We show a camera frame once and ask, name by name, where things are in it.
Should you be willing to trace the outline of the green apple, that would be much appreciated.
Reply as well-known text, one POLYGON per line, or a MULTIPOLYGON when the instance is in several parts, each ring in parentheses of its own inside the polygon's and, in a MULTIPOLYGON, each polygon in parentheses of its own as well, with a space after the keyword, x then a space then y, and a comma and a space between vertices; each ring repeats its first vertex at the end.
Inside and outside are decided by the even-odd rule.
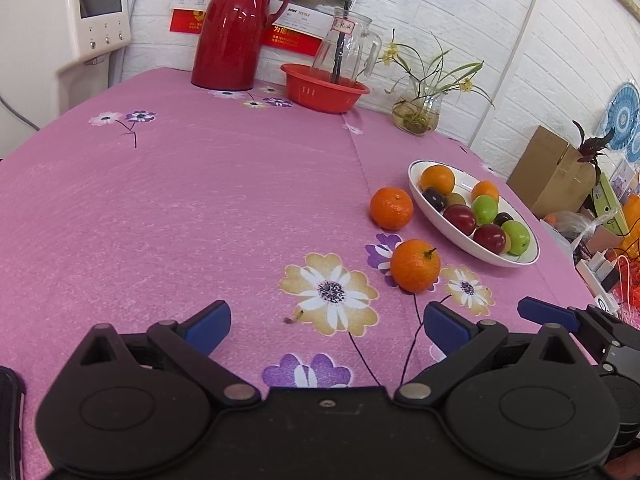
POLYGON ((529 229, 523 223, 515 220, 506 220, 501 229, 510 238, 511 245, 508 253, 514 256, 521 256, 530 245, 529 229))
POLYGON ((471 209, 476 224, 484 226, 484 224, 494 222, 496 215, 499 213, 499 203, 496 203, 491 197, 483 195, 472 201, 471 209))

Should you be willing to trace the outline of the red plum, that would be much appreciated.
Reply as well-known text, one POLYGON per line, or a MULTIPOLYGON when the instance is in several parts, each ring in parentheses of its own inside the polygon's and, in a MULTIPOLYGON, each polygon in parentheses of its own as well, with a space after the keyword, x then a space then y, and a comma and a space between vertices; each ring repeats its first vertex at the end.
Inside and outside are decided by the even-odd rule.
POLYGON ((492 223, 479 226, 473 233, 473 240, 496 255, 502 254, 506 249, 506 232, 501 226, 492 223))
POLYGON ((471 236, 477 227, 475 214, 466 205, 450 205, 444 210, 442 216, 466 236, 471 236))

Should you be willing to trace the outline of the orange tangerine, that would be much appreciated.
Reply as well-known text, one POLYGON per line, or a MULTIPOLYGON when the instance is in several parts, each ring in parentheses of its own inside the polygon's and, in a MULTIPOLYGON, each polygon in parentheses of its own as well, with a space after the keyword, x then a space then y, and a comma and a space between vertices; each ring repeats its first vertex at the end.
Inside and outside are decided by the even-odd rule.
POLYGON ((412 219, 413 201, 401 188, 379 188, 370 199, 369 214, 381 229, 399 231, 412 219))
POLYGON ((426 292, 440 273, 439 251, 424 240, 405 240, 390 258, 390 275, 406 292, 426 292))

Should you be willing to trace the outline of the dark purple plum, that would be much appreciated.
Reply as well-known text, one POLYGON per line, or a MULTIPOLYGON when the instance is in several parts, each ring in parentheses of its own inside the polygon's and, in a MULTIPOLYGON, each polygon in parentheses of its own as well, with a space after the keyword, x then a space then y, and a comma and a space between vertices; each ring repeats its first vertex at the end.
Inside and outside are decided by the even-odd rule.
POLYGON ((443 212, 447 206, 446 198, 440 194, 436 188, 427 188, 422 192, 424 200, 427 201, 435 210, 443 212))

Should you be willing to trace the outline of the white plastic bag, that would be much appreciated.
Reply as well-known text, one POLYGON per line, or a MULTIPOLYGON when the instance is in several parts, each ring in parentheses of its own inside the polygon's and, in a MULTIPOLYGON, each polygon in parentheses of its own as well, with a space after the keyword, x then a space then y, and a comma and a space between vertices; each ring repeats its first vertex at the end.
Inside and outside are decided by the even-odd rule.
POLYGON ((566 238, 570 246, 576 248, 583 240, 589 240, 599 226, 612 220, 617 213, 618 210, 613 209, 603 216, 590 219, 578 212, 557 211, 547 214, 542 221, 566 238))

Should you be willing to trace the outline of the brown longan lower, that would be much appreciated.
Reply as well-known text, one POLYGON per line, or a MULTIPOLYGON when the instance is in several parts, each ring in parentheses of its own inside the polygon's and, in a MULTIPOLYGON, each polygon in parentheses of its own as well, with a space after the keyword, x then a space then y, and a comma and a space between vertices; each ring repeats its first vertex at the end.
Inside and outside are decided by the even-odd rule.
POLYGON ((506 244, 504 244, 502 253, 510 254, 512 249, 512 238, 510 237, 509 233, 507 233, 506 231, 504 231, 504 236, 506 237, 506 244))

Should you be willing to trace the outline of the brown longan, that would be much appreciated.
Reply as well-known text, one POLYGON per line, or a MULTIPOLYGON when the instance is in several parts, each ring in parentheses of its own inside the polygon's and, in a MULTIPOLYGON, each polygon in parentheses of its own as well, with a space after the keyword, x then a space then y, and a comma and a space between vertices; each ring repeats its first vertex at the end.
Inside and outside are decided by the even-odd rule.
POLYGON ((509 233, 507 233, 506 231, 504 231, 504 236, 506 237, 506 244, 504 244, 502 253, 510 254, 512 249, 512 238, 510 237, 509 233))
POLYGON ((446 207, 454 205, 466 205, 466 200, 459 193, 450 193, 445 196, 446 207))

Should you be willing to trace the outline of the cardboard box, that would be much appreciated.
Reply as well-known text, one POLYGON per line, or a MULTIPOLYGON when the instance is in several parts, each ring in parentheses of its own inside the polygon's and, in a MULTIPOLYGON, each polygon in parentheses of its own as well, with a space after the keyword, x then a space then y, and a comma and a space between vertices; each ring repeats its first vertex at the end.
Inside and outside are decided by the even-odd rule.
POLYGON ((541 219, 577 212, 596 185, 596 170, 572 144, 539 126, 506 184, 541 219))

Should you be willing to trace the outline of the dark red leaf plant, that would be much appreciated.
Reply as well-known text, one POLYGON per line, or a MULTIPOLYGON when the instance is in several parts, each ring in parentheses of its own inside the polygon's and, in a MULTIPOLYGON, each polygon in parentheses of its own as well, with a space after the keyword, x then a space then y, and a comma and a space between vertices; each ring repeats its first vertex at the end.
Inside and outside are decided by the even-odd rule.
POLYGON ((578 146, 579 158, 578 162, 583 164, 590 164, 594 168, 594 175, 596 176, 596 183, 600 182, 601 169, 598 163, 598 157, 606 146, 614 138, 615 129, 611 128, 604 136, 594 136, 593 138, 586 138, 585 130, 582 125, 576 120, 573 120, 574 126, 577 128, 580 135, 580 144, 578 146))

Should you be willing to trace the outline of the pink floral tablecloth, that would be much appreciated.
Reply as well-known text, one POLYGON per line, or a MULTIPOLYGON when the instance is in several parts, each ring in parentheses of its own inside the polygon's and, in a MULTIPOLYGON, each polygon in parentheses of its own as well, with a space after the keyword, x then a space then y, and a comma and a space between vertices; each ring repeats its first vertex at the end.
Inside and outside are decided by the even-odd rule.
POLYGON ((431 159, 480 180, 455 140, 415 138, 368 110, 327 115, 257 86, 223 98, 178 70, 151 70, 36 133, 1 165, 1 362, 26 385, 24 475, 49 470, 35 412, 85 333, 141 333, 227 301, 214 359, 257 388, 395 388, 439 358, 418 332, 432 300, 470 320, 530 330, 518 300, 591 299, 544 229, 540 256, 500 269, 468 256, 423 214, 400 231, 439 249, 444 274, 411 297, 386 278, 392 239, 369 217, 431 159))

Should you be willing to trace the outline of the orange on plate right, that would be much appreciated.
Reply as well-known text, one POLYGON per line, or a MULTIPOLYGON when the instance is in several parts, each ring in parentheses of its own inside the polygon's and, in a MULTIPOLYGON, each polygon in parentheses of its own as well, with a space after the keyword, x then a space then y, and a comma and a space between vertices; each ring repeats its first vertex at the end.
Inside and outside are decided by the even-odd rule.
POLYGON ((500 200, 500 193, 498 188, 489 180, 478 181, 474 188, 472 188, 471 197, 472 200, 476 200, 480 196, 489 196, 496 203, 500 200))

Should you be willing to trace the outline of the orange on plate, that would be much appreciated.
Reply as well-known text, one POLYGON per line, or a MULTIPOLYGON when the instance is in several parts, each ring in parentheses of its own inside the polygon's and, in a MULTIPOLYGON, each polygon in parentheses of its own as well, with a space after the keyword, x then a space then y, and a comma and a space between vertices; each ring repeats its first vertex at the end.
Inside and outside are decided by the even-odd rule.
POLYGON ((442 196, 447 196, 454 190, 456 177, 452 170, 445 165, 432 165, 422 171, 419 188, 422 192, 432 188, 442 196))
POLYGON ((472 200, 476 200, 480 196, 489 196, 496 203, 500 200, 500 193, 498 188, 489 180, 478 181, 474 188, 472 188, 471 197, 472 200))

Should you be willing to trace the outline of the brown longan upper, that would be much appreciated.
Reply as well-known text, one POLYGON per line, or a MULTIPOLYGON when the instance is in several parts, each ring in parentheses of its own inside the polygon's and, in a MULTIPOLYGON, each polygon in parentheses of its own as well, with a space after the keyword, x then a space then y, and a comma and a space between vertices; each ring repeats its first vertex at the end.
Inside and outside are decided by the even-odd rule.
POLYGON ((466 200, 459 193, 450 193, 445 196, 446 207, 454 205, 466 205, 466 200))

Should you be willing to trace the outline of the orange on plate left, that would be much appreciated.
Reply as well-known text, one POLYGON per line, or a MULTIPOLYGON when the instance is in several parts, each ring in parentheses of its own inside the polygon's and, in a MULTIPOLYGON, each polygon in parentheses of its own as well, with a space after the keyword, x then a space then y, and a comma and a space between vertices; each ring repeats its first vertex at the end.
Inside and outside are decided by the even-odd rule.
POLYGON ((454 190, 456 177, 452 170, 445 165, 432 165, 422 171, 419 188, 422 192, 432 188, 442 196, 447 196, 454 190))

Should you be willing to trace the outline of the glass vase with plant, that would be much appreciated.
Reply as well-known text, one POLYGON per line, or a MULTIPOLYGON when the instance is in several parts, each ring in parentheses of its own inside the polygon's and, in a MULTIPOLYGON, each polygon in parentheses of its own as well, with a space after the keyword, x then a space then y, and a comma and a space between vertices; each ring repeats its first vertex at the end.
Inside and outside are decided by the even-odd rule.
POLYGON ((390 110, 394 126, 412 136, 425 136, 437 129, 442 101, 450 94, 475 94, 490 107, 495 106, 494 99, 475 82, 484 63, 450 64, 451 49, 445 48, 436 36, 433 39, 437 50, 428 58, 412 44, 399 41, 392 32, 390 42, 376 61, 385 67, 401 69, 400 76, 386 93, 397 96, 390 110))

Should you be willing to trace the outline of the red plastic basket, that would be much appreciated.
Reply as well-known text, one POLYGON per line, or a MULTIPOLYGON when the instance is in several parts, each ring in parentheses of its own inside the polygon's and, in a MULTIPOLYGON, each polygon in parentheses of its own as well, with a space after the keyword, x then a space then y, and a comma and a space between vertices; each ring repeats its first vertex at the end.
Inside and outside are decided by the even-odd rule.
POLYGON ((338 83, 330 81, 326 70, 316 70, 308 65, 285 63, 281 65, 285 73, 286 95, 294 103, 328 114, 349 112, 370 89, 358 81, 338 78, 338 83))

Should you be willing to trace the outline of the red thermos jug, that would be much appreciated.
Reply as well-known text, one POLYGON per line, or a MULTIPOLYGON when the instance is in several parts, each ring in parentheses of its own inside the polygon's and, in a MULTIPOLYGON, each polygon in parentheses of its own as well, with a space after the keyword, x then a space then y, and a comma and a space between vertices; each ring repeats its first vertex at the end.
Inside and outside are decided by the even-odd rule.
POLYGON ((210 0, 196 48, 191 82, 209 90, 245 91, 254 86, 262 32, 282 15, 270 0, 210 0))

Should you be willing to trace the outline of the white water dispenser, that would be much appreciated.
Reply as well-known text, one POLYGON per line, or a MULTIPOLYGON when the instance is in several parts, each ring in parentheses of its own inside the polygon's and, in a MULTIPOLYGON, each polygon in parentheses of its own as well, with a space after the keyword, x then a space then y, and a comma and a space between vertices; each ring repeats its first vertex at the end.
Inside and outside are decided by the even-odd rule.
POLYGON ((106 90, 129 0, 1 0, 1 153, 106 90))

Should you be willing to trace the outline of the clear glass pitcher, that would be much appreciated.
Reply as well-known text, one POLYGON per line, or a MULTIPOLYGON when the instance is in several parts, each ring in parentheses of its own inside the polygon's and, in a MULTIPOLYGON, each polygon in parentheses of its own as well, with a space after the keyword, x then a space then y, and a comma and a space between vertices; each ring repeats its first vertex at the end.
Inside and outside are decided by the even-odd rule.
POLYGON ((382 49, 382 39, 370 29, 372 20, 364 15, 336 8, 329 32, 311 65, 321 79, 354 86, 369 77, 382 49))

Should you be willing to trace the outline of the blue patterned wall fan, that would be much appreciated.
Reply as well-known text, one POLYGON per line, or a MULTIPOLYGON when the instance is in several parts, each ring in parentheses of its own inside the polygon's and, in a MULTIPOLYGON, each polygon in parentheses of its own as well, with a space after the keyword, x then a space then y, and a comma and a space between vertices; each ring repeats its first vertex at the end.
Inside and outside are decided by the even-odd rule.
POLYGON ((605 109, 600 130, 608 138, 606 147, 622 152, 631 165, 639 163, 639 87, 624 82, 605 109))

